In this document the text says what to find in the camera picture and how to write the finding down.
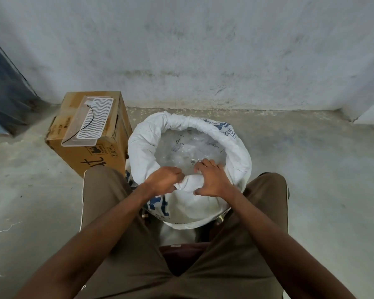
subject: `forearm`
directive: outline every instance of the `forearm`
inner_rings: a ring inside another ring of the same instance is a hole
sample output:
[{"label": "forearm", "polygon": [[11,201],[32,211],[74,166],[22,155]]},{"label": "forearm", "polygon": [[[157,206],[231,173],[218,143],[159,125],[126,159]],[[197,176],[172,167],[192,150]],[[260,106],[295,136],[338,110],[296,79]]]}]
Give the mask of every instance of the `forearm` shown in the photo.
[{"label": "forearm", "polygon": [[241,193],[227,199],[291,298],[354,298],[324,266]]},{"label": "forearm", "polygon": [[142,184],[87,225],[34,274],[16,298],[41,298],[42,293],[45,298],[73,298],[108,256],[150,195]]}]

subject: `cardboard box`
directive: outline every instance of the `cardboard box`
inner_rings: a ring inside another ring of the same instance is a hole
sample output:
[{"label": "cardboard box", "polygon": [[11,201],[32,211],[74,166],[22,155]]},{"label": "cardboard box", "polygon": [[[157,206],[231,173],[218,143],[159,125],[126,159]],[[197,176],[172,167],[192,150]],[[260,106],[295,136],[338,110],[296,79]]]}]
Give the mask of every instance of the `cardboard box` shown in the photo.
[{"label": "cardboard box", "polygon": [[[101,138],[95,146],[63,147],[61,142],[85,96],[114,99]],[[82,177],[86,170],[94,166],[108,166],[125,175],[128,139],[131,133],[132,128],[120,91],[68,92],[58,115],[51,123],[45,141]]]}]

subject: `brown trousers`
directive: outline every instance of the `brown trousers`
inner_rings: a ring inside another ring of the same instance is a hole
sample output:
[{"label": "brown trousers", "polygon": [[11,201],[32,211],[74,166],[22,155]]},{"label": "brown trousers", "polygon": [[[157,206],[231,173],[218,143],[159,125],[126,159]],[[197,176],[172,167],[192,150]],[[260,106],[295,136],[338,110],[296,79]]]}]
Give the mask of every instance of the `brown trousers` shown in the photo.
[{"label": "brown trousers", "polygon": [[[130,193],[119,172],[102,166],[86,171],[82,227]],[[283,176],[263,173],[247,185],[244,195],[288,231],[289,193]],[[158,244],[137,216],[77,298],[280,299],[282,293],[248,231],[229,211],[206,251],[179,277],[171,274]]]}]

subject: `person's left hand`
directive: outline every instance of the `person's left hand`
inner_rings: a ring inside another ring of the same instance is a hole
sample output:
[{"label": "person's left hand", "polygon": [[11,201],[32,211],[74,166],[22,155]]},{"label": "person's left hand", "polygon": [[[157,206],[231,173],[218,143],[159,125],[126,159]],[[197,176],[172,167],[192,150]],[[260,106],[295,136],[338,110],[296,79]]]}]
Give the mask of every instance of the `person's left hand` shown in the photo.
[{"label": "person's left hand", "polygon": [[143,185],[152,191],[152,196],[159,196],[165,193],[172,193],[176,190],[174,184],[180,183],[184,174],[177,167],[161,167],[153,172]]}]

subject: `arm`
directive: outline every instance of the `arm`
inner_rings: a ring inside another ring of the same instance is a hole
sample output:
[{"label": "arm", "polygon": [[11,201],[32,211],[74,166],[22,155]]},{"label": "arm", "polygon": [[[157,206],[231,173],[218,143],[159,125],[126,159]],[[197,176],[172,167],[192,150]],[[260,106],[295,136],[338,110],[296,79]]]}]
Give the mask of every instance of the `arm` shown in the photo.
[{"label": "arm", "polygon": [[221,165],[204,159],[195,170],[204,176],[204,186],[195,194],[219,196],[229,203],[291,298],[354,299],[335,276],[231,185]]},{"label": "arm", "polygon": [[14,299],[74,298],[108,256],[141,207],[153,196],[171,193],[184,174],[162,167],[126,199],[99,216],[46,261]]}]

